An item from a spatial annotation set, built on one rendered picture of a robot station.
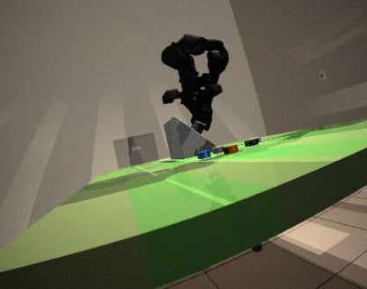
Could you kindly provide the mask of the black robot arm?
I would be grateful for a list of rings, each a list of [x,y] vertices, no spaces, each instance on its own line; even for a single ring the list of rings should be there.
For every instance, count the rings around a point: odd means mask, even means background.
[[[206,39],[195,35],[183,35],[177,43],[171,42],[171,45],[164,49],[162,53],[163,64],[177,69],[179,73],[187,69],[196,69],[195,60],[190,54],[196,56],[204,54],[204,51],[208,51],[206,55],[209,73],[203,73],[202,76],[188,76],[187,73],[184,73],[185,75],[183,74],[182,78],[183,89],[188,86],[204,87],[206,89],[210,85],[217,84],[219,74],[226,69],[228,64],[228,52],[220,40]],[[210,129],[213,112],[212,100],[213,97],[206,97],[203,101],[202,118],[197,120],[203,124],[196,122],[193,116],[190,120],[191,128],[200,134],[203,130],[208,131]]]

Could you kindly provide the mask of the blue block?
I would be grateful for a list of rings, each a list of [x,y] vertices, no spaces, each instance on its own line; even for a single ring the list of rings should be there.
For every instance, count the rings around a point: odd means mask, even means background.
[[[196,153],[196,154],[197,154],[198,159],[203,159],[203,158],[206,158],[206,157],[211,157],[210,150],[206,150],[206,151],[199,152],[199,153]]]

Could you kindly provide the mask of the red-orange block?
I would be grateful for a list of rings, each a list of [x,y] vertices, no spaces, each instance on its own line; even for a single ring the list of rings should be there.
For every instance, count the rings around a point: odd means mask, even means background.
[[[237,145],[232,145],[232,146],[223,148],[223,150],[224,150],[224,154],[231,154],[231,153],[238,152],[238,147]]]

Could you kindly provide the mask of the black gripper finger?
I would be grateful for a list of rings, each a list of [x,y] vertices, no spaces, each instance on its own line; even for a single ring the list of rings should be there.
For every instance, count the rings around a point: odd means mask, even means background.
[[[208,97],[208,94],[200,95],[195,99],[195,107],[199,120],[202,118],[203,101],[206,97]]]
[[[198,118],[198,114],[196,111],[196,107],[195,107],[195,96],[190,96],[190,97],[186,97],[184,98],[180,104],[184,104],[184,106],[190,111],[190,113],[193,115],[193,117],[195,118],[195,120],[199,120]]]

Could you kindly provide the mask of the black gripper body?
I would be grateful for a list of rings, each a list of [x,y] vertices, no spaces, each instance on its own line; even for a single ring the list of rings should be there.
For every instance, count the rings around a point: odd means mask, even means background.
[[[187,69],[187,70],[180,72],[179,82],[181,84],[181,87],[182,87],[182,78],[183,78],[184,73],[187,73],[188,76],[193,76],[193,75],[199,76],[199,72],[196,71],[196,69]],[[186,89],[183,89],[182,87],[182,92],[179,92],[178,89],[166,90],[164,92],[164,95],[162,96],[163,104],[173,103],[174,99],[179,99],[179,98],[181,100],[183,100],[186,97],[190,97],[190,96],[195,96],[195,98],[197,98],[198,96],[203,95],[203,94],[208,94],[207,98],[209,98],[209,97],[217,96],[220,93],[222,93],[222,88],[219,84],[210,85],[205,90],[201,88],[203,87],[197,88],[197,87],[188,86]]]

